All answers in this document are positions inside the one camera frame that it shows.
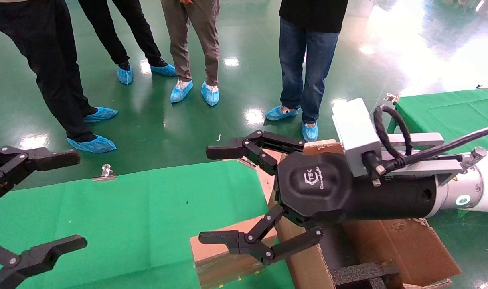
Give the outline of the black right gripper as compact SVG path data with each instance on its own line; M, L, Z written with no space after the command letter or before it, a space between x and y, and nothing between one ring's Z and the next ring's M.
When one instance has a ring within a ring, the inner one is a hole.
M315 226L303 234L268 246L264 237L285 215L302 226L307 222L425 218L436 201L434 176L393 176L375 187L367 176L354 177L343 154L302 154L305 142L263 130L231 138L225 146L207 146L210 160L246 157L269 175L277 175L277 201L247 233L238 230L200 232L202 244L223 244L232 255L250 255L271 265L319 243ZM285 153L277 161L264 150Z

